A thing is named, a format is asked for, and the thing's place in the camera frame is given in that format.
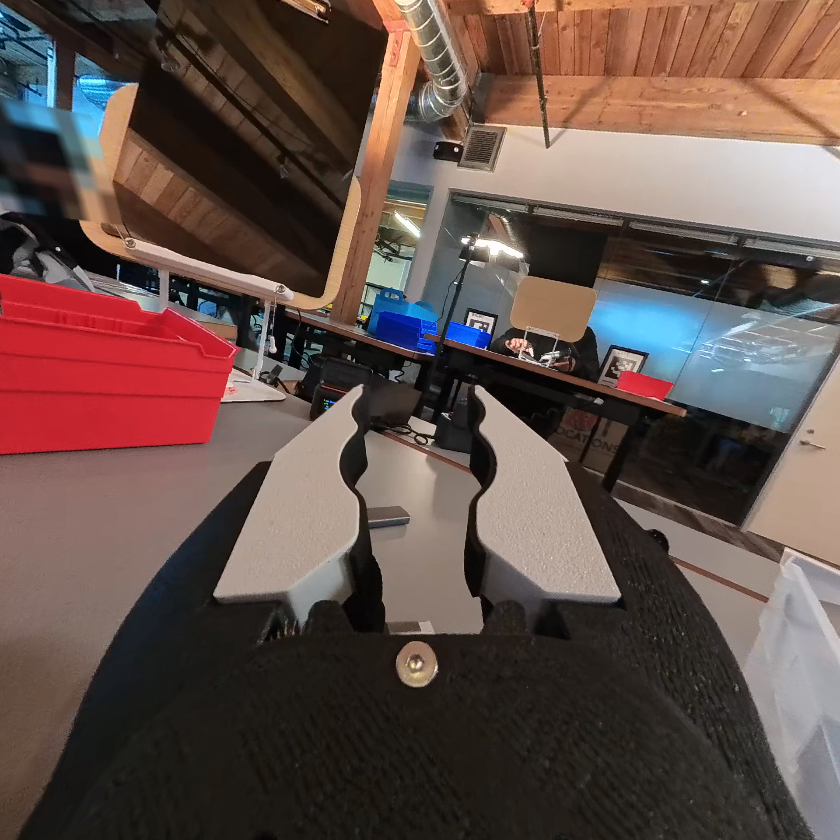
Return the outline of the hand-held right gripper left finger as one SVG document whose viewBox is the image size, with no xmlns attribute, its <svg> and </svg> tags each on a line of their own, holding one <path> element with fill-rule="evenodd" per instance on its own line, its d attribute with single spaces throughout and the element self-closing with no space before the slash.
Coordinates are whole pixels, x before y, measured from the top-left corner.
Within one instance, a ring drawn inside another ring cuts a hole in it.
<svg viewBox="0 0 840 840">
<path fill-rule="evenodd" d="M 357 385 L 271 460 L 213 598 L 275 603 L 304 624 L 339 603 L 358 632 L 383 632 L 380 567 L 358 482 L 368 468 L 369 389 Z"/>
</svg>

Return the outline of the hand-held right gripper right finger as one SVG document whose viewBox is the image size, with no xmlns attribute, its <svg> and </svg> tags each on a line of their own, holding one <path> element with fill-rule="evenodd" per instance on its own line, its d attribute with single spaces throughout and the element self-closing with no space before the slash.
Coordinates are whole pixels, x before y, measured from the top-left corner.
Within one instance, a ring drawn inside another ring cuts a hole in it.
<svg viewBox="0 0 840 840">
<path fill-rule="evenodd" d="M 480 386 L 467 398 L 469 504 L 465 580 L 488 607 L 617 604 L 621 592 L 560 452 Z"/>
</svg>

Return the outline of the black box device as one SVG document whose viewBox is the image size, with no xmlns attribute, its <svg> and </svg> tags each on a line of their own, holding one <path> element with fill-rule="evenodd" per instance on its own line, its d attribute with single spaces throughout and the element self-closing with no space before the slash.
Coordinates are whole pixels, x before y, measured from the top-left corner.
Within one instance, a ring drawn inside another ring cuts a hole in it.
<svg viewBox="0 0 840 840">
<path fill-rule="evenodd" d="M 438 417 L 434 434 L 434 444 L 438 448 L 469 454 L 473 438 L 469 427 L 468 411 L 465 408 L 441 413 Z"/>
</svg>

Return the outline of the wooden-edged table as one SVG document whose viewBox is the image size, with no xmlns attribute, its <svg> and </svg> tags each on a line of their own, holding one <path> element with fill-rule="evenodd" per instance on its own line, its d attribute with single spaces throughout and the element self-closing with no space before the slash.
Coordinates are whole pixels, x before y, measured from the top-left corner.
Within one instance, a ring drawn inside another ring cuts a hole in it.
<svg viewBox="0 0 840 840">
<path fill-rule="evenodd" d="M 465 382 L 472 377 L 477 384 L 503 385 L 556 406 L 582 410 L 624 425 L 625 435 L 602 479 L 602 488 L 609 492 L 613 491 L 627 457 L 649 423 L 660 417 L 686 416 L 684 407 L 668 402 L 544 369 L 451 339 L 441 339 L 431 333 L 425 337 L 435 342 L 436 350 L 440 350 L 436 354 L 440 362 L 435 362 L 434 367 L 441 366 L 444 371 L 442 389 L 434 404 L 433 420 L 437 420 L 446 408 L 454 383 Z"/>
<path fill-rule="evenodd" d="M 333 322 L 326 316 L 316 312 L 301 311 L 289 304 L 285 306 L 284 314 L 288 320 L 305 325 L 310 332 L 313 330 L 326 332 L 332 336 L 350 340 L 355 344 L 364 344 L 389 353 L 390 355 L 398 355 L 418 364 L 420 371 L 415 381 L 415 387 L 421 392 L 427 392 L 427 388 L 431 382 L 432 368 L 435 360 L 434 353 L 426 353 L 421 350 L 406 348 L 400 344 L 377 339 L 362 328 Z"/>
</svg>

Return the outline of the black power station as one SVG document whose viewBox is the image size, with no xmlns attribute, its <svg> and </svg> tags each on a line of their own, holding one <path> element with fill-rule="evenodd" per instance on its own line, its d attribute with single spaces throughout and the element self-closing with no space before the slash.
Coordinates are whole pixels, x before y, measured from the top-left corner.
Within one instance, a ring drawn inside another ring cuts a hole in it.
<svg viewBox="0 0 840 840">
<path fill-rule="evenodd" d="M 371 385 L 373 370 L 342 358 L 323 357 L 312 391 L 309 418 L 314 421 L 357 385 Z"/>
</svg>

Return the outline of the small red bin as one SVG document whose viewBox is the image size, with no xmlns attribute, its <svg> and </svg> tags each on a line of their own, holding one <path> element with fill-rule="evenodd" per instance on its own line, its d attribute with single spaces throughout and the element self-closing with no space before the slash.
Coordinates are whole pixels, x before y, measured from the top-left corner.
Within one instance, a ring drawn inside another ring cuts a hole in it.
<svg viewBox="0 0 840 840">
<path fill-rule="evenodd" d="M 674 383 L 635 371 L 622 371 L 616 381 L 616 389 L 650 400 L 664 402 L 674 388 Z"/>
</svg>

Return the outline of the stack of blue bins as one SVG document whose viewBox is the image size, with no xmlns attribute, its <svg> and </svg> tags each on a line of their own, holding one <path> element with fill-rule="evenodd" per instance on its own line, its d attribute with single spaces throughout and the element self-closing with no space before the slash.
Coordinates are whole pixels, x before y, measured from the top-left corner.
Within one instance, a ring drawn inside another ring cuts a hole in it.
<svg viewBox="0 0 840 840">
<path fill-rule="evenodd" d="M 367 332 L 376 340 L 420 354 L 434 354 L 438 315 L 424 301 L 410 302 L 399 290 L 384 288 L 374 297 Z"/>
</svg>

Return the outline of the red plastic bin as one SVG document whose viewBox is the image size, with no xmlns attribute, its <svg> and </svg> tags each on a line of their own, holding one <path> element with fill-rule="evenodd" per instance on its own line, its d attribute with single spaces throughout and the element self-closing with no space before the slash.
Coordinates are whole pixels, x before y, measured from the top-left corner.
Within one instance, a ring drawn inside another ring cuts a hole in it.
<svg viewBox="0 0 840 840">
<path fill-rule="evenodd" d="M 207 443 L 236 349 L 135 301 L 1 277 L 1 452 Z"/>
</svg>

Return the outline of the white door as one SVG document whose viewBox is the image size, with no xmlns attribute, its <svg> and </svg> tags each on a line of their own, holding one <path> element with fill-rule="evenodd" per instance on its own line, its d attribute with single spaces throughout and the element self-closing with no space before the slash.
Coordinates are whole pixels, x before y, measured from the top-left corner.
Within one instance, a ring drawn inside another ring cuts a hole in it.
<svg viewBox="0 0 840 840">
<path fill-rule="evenodd" d="M 745 529 L 839 564 L 838 369 L 824 381 L 764 484 Z"/>
</svg>

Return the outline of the light on black stand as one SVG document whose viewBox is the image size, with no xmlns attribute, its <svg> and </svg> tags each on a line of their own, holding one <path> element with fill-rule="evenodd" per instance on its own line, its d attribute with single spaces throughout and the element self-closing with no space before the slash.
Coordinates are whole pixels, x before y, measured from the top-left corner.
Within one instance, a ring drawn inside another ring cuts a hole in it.
<svg viewBox="0 0 840 840">
<path fill-rule="evenodd" d="M 518 270 L 524 266 L 523 253 L 495 238 L 488 238 L 479 234 L 472 234 L 461 239 L 462 249 L 459 258 L 463 262 L 463 266 L 458 273 L 454 283 L 454 294 L 449 302 L 448 309 L 445 310 L 445 321 L 443 327 L 439 330 L 437 340 L 437 350 L 435 361 L 439 362 L 445 355 L 445 342 L 447 339 L 447 332 L 449 324 L 458 304 L 460 292 L 463 289 L 466 272 L 470 265 L 478 263 L 489 262 L 493 265 L 499 264 L 502 268 L 510 270 Z M 432 423 L 436 423 L 440 415 L 447 411 L 450 407 L 455 405 L 456 397 L 452 397 L 454 384 L 463 382 L 470 382 L 472 385 L 480 384 L 483 386 L 490 386 L 492 389 L 502 388 L 507 400 L 513 400 L 514 405 L 518 406 L 522 403 L 523 392 L 514 388 L 513 385 L 503 384 L 501 382 L 501 373 L 492 366 L 488 367 L 486 364 L 479 364 L 475 359 L 466 364 L 466 368 L 459 369 L 455 367 L 451 369 L 448 364 L 445 366 L 444 381 L 440 388 L 435 408 L 432 415 Z"/>
</svg>

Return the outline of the clear plastic bin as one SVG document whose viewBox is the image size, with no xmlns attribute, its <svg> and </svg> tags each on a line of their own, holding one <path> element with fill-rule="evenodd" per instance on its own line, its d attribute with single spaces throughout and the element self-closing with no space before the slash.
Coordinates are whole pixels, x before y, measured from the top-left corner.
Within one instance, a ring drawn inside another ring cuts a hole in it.
<svg viewBox="0 0 840 840">
<path fill-rule="evenodd" d="M 744 666 L 773 756 L 815 837 L 839 836 L 839 572 L 785 549 Z"/>
</svg>

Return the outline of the wooden-rimmed dark panel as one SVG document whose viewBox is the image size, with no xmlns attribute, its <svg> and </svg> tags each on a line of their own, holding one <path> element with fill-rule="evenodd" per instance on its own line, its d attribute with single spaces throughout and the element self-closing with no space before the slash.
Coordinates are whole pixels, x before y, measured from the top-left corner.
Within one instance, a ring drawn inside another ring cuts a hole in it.
<svg viewBox="0 0 840 840">
<path fill-rule="evenodd" d="M 136 87 L 108 105 L 122 222 L 81 222 L 114 256 L 142 243 L 337 296 L 360 197 L 354 167 L 387 33 L 374 2 L 64 2 Z"/>
</svg>

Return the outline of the wooden post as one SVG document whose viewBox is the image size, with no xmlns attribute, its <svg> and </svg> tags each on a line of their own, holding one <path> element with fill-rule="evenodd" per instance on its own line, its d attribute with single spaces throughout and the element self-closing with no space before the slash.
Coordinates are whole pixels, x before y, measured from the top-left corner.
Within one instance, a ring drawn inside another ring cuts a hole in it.
<svg viewBox="0 0 840 840">
<path fill-rule="evenodd" d="M 418 48 L 405 23 L 387 24 L 386 29 L 388 39 L 381 81 L 360 171 L 360 212 L 331 312 L 333 322 L 349 326 L 355 324 L 359 314 L 420 60 Z"/>
</svg>

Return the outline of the grey wall vent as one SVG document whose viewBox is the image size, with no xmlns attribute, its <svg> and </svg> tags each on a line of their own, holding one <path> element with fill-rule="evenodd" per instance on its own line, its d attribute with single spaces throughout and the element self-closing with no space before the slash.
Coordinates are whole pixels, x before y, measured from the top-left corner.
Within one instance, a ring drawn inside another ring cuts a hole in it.
<svg viewBox="0 0 840 840">
<path fill-rule="evenodd" d="M 506 134 L 507 128 L 504 126 L 470 125 L 458 167 L 474 172 L 494 172 Z"/>
</svg>

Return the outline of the silver ventilation duct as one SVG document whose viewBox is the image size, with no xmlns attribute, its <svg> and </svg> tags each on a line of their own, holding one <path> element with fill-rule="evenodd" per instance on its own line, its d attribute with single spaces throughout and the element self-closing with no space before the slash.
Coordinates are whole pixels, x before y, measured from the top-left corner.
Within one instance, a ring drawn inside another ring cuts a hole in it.
<svg viewBox="0 0 840 840">
<path fill-rule="evenodd" d="M 468 91 L 465 66 L 455 45 L 455 34 L 439 1 L 395 1 L 411 33 L 429 80 L 409 106 L 410 121 L 439 123 L 464 104 Z"/>
</svg>

